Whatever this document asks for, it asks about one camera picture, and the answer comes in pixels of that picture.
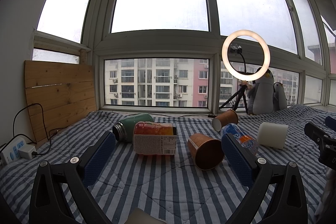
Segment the orange plastic drink bottle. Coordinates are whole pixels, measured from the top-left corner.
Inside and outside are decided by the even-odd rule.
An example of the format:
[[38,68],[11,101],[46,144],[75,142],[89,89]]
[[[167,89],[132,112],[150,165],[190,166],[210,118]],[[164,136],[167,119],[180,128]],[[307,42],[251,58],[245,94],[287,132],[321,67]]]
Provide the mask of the orange plastic drink bottle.
[[171,123],[138,122],[133,132],[133,148],[140,155],[175,155],[177,128]]

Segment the far brown paper cup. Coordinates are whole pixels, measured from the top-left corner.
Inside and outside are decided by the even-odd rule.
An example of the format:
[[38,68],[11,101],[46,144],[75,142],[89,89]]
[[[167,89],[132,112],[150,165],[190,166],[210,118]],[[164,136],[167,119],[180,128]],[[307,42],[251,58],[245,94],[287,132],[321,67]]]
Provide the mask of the far brown paper cup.
[[215,131],[219,132],[224,126],[230,123],[238,124],[238,121],[237,113],[234,110],[227,110],[213,119],[212,126]]

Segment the small grey penguin plush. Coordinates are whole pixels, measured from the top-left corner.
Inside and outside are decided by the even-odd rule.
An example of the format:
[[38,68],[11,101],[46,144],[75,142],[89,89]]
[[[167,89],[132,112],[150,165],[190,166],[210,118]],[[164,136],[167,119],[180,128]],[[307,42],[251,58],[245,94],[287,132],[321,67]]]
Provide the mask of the small grey penguin plush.
[[273,111],[284,110],[287,108],[287,100],[283,84],[276,82],[273,85]]

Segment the white charger plug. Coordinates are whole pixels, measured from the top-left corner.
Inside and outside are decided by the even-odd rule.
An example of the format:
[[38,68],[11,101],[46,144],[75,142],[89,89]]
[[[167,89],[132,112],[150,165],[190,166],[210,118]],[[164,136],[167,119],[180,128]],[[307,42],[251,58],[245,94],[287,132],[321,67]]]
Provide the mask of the white charger plug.
[[34,145],[30,145],[30,144],[25,144],[23,146],[21,146],[19,149],[19,155],[21,158],[23,159],[28,159],[31,160],[33,159],[34,155],[36,154],[36,148]]

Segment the white power strip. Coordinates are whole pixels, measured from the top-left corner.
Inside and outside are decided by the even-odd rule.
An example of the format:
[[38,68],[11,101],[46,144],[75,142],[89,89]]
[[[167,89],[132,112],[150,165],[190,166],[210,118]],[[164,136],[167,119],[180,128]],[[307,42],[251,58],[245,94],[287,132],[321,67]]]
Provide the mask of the white power strip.
[[26,144],[25,139],[21,136],[10,141],[8,144],[5,144],[1,148],[1,161],[3,165],[8,165],[11,162],[17,161],[21,158],[19,155],[19,149]]

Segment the large grey penguin plush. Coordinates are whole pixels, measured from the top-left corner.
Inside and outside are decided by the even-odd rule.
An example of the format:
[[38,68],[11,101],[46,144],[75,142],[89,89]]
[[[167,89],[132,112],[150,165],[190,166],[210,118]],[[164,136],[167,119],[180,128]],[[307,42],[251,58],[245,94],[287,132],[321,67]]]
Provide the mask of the large grey penguin plush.
[[248,114],[269,114],[273,111],[273,84],[272,72],[267,69],[262,77],[252,81],[252,87],[248,89]]

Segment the blue orange snack bag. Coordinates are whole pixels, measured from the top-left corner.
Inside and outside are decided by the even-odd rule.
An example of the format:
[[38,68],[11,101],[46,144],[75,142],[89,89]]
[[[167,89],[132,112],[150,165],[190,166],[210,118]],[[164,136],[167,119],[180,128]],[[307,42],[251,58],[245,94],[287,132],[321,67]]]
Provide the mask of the blue orange snack bag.
[[220,134],[223,136],[225,134],[232,134],[234,138],[245,148],[247,148],[252,155],[256,155],[258,152],[258,143],[257,141],[249,136],[243,129],[241,129],[235,123],[229,123],[226,126],[222,127]]

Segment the black tripod stand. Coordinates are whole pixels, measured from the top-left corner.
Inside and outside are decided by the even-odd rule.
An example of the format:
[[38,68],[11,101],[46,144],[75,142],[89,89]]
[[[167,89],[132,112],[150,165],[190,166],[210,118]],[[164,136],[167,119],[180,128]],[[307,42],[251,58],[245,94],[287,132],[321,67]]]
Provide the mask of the black tripod stand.
[[243,106],[245,108],[245,112],[248,114],[248,106],[245,91],[248,89],[247,85],[240,85],[240,89],[234,93],[226,102],[222,103],[219,106],[219,109],[223,109],[227,104],[232,103],[234,99],[235,102],[231,106],[231,110],[236,111],[239,108],[240,101],[243,100]]

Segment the blue white striped quilt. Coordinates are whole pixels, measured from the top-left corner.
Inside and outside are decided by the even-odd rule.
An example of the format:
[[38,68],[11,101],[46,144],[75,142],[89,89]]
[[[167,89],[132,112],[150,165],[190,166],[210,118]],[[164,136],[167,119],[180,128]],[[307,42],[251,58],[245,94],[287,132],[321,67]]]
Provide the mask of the blue white striped quilt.
[[[329,135],[325,126],[328,113],[305,105],[295,105],[272,114],[241,116],[239,127],[255,137],[263,122],[286,124],[288,133],[283,149],[259,147],[257,155],[272,164],[294,161],[302,177],[307,221],[314,214],[326,184],[325,166],[319,163],[317,145],[304,134],[312,122]],[[122,119],[121,114],[97,111],[54,137],[52,144],[40,148],[32,160],[20,159],[1,169],[1,194],[22,223],[29,221],[29,204],[35,174],[42,160],[64,163],[96,143],[100,136]],[[159,123],[177,128],[174,156],[140,156],[131,144],[116,145],[97,182],[90,187],[92,196],[113,223],[124,223],[135,208],[167,223],[224,223],[247,192],[228,162],[206,172],[194,165],[187,140],[195,133],[218,138],[209,119],[159,117]]]

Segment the green steel thermos bottle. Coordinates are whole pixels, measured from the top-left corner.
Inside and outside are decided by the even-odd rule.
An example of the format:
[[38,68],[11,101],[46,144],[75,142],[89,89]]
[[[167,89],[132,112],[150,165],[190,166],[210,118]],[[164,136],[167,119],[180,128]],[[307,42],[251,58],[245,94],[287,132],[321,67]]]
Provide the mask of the green steel thermos bottle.
[[122,143],[133,143],[133,132],[138,122],[153,122],[153,117],[148,113],[129,115],[117,122],[112,127],[116,141]]

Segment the wooden plank board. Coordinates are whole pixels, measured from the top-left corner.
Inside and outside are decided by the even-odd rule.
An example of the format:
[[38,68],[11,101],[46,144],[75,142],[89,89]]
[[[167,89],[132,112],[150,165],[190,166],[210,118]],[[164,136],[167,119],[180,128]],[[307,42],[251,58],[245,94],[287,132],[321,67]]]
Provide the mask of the wooden plank board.
[[97,110],[91,65],[26,60],[25,93],[36,141]]

